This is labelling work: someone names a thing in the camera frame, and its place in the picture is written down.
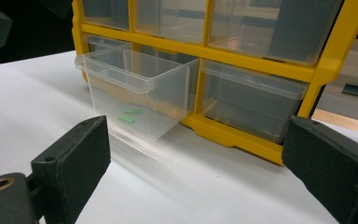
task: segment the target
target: plastic drawer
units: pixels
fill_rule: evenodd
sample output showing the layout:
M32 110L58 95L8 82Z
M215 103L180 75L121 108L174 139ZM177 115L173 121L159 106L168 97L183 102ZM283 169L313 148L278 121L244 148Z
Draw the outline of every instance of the plastic drawer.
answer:
M82 0L87 23L129 30L128 0Z
M207 60L202 72L206 117L275 143L283 140L286 121L307 89L304 83Z
M210 46L314 64L342 0L215 0Z
M131 43L121 40L105 38L97 35L84 35L85 42L89 43L89 51L97 51L101 49L131 49ZM185 64L189 67L189 88L187 99L187 114L194 110L197 81L199 77L200 59L177 52L162 51L149 46L141 46L141 53L148 54L160 59L165 59L175 63Z
M186 65L128 49L77 56L88 76L94 108L117 129L156 140L186 116Z
M206 0L135 0L135 30L181 42L202 40Z

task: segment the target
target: green piece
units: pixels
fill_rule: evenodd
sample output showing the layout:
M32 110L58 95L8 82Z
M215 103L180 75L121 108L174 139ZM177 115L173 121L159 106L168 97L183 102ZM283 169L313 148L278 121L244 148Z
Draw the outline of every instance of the green piece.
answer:
M118 119L121 119L123 121L126 121L128 123L133 123L135 122L135 119L131 118L131 117L128 117L128 116L124 116L124 115L119 115L118 116Z
M142 110L140 109L126 109L124 114L141 114Z

